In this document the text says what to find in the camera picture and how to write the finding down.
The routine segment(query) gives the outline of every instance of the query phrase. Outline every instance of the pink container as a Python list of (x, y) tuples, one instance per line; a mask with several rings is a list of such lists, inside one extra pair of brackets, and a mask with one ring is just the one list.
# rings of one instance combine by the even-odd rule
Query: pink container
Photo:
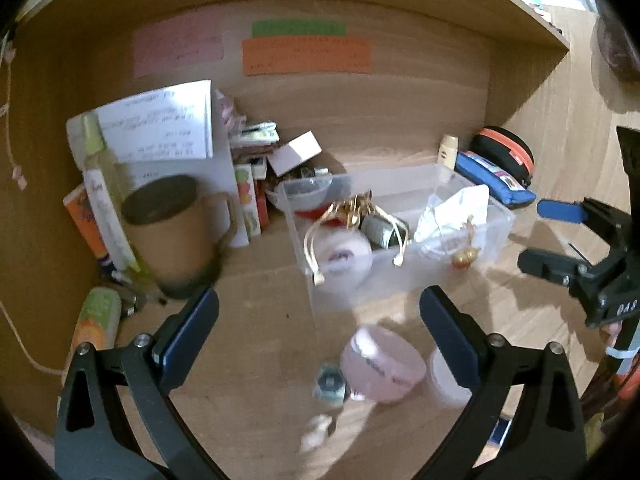
[(340, 370), (353, 391), (376, 402), (395, 402), (424, 378), (427, 366), (398, 334), (364, 325), (345, 346)]

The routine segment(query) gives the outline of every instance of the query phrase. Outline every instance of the orange stripe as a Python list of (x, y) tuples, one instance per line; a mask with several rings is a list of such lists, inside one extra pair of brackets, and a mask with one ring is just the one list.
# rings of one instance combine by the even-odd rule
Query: orange stripe
[(496, 142), (500, 142), (501, 144), (505, 145), (520, 157), (520, 160), (523, 161), (525, 167), (527, 168), (527, 171), (529, 171), (529, 174), (533, 174), (533, 160), (531, 160), (529, 153), (527, 153), (526, 150), (517, 142), (514, 142), (509, 137), (504, 136), (500, 132), (496, 132), (495, 130), (490, 130), (488, 128), (483, 128), (480, 133), (478, 133), (478, 135), (484, 135), (485, 137), (489, 137), (490, 139), (493, 139)]

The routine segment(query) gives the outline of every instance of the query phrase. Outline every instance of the brown mug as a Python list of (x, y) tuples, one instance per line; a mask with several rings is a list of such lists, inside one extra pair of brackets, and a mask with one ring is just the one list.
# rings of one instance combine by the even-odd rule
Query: brown mug
[[(204, 202), (217, 200), (226, 201), (231, 225), (213, 244)], [(127, 235), (158, 287), (177, 299), (188, 298), (199, 285), (216, 279), (222, 252), (238, 230), (231, 195), (198, 197), (197, 181), (188, 175), (166, 176), (135, 190), (122, 203), (122, 216)]]

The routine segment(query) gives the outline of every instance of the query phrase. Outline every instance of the clear plastic container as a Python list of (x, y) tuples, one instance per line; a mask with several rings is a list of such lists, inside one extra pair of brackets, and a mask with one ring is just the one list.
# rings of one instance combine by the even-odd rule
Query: clear plastic container
[[(398, 292), (437, 285), (446, 281), (451, 273), (463, 272), (452, 267), (451, 255), (467, 247), (468, 230), (443, 231), (420, 243), (411, 241), (401, 267), (392, 262), (398, 254), (398, 247), (374, 250), (370, 255), (346, 261), (320, 262), (325, 282), (315, 286), (303, 251), (305, 234), (313, 221), (302, 218), (296, 211), (308, 210), (310, 204), (318, 208), (370, 189), (373, 202), (385, 212), (407, 222), (413, 233), (426, 208), (436, 207), (469, 186), (474, 184), (439, 164), (283, 182), (278, 187), (278, 204), (286, 215), (300, 270), (307, 277), (314, 314), (349, 310), (358, 304), (382, 300)], [(475, 265), (498, 257), (514, 219), (512, 212), (493, 197), (489, 198), (487, 222), (475, 229), (473, 245), (481, 249)]]

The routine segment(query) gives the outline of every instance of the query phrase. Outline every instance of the black case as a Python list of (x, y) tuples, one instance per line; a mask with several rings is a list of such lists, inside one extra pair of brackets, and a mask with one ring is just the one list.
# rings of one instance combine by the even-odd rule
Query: black case
[[(522, 147), (522, 149), (531, 157), (531, 161), (535, 163), (533, 153), (531, 153), (531, 150), (525, 144), (524, 140), (516, 134), (500, 126), (485, 126), (484, 129), (493, 130), (494, 132), (502, 134), (512, 140)], [(524, 164), (519, 164), (518, 161), (513, 158), (513, 155), (511, 155), (511, 149), (508, 146), (501, 144), (497, 140), (477, 134), (471, 140), (471, 146), (469, 149), (480, 156), (484, 156), (485, 159), (502, 168), (522, 184), (523, 187), (529, 187), (529, 184), (531, 184), (533, 174), (529, 174), (527, 167)]]

